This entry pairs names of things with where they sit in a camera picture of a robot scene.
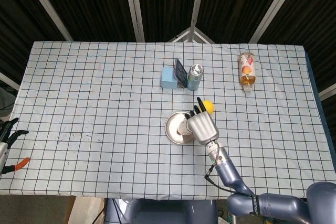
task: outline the bottle cap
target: bottle cap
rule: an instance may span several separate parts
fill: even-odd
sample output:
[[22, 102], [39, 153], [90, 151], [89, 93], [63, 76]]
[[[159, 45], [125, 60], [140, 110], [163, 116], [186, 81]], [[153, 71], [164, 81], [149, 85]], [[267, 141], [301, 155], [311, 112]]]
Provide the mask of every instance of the bottle cap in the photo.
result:
[[246, 84], [246, 85], [243, 85], [243, 90], [245, 92], [251, 92], [253, 90], [253, 84]]

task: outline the grid tablecloth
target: grid tablecloth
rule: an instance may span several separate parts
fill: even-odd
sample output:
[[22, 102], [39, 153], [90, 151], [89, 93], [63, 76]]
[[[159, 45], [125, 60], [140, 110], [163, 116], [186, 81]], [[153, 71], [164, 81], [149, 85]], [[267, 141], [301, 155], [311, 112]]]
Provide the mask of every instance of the grid tablecloth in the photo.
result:
[[[255, 55], [251, 93], [239, 84], [238, 56]], [[163, 66], [179, 58], [204, 66], [195, 91], [162, 89]], [[336, 181], [302, 46], [180, 43], [35, 42], [15, 102], [17, 129], [1, 194], [114, 198], [216, 199], [205, 147], [176, 145], [167, 118], [200, 96], [244, 182], [257, 194], [305, 196], [317, 181]], [[214, 170], [213, 180], [220, 185]]]

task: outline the blue box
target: blue box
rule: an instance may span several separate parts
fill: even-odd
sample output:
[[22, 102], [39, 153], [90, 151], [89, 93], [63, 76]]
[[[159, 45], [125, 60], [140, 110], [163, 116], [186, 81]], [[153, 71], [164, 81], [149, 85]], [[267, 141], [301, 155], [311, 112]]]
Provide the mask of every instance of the blue box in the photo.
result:
[[174, 76], [173, 67], [164, 67], [162, 70], [161, 87], [165, 89], [176, 89], [177, 79]]

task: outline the bottle label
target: bottle label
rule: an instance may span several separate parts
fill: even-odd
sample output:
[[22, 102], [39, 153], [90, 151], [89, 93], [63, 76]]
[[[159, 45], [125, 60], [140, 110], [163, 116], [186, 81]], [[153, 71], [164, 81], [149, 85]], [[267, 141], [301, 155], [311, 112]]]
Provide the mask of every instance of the bottle label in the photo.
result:
[[239, 62], [239, 75], [242, 76], [256, 76], [254, 67], [253, 54], [241, 54], [238, 58]]

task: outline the plastic bottle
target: plastic bottle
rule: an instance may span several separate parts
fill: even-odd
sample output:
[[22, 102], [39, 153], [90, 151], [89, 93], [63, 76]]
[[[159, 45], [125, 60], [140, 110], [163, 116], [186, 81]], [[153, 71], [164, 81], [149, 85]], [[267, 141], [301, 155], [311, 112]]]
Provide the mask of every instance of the plastic bottle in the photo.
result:
[[253, 90], [253, 83], [256, 81], [256, 70], [254, 67], [254, 55], [250, 52], [243, 52], [239, 58], [239, 82], [245, 92]]

